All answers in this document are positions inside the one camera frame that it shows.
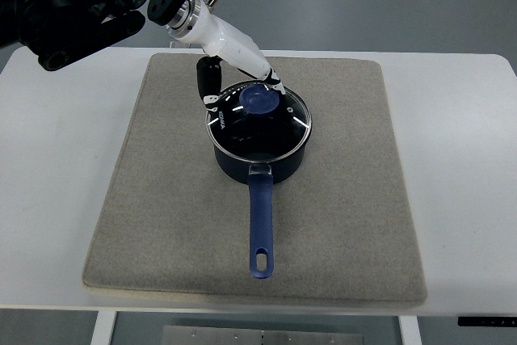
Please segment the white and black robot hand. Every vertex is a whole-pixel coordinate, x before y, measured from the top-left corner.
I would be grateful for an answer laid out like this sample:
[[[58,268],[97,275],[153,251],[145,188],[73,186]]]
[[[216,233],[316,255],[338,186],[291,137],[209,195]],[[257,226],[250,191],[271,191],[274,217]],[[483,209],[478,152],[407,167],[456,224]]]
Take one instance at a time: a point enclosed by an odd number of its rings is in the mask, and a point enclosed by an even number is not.
[[[166,26],[177,41],[198,44],[209,57],[218,57],[271,89],[286,93],[280,77],[257,44],[215,16],[203,0],[186,0]]]

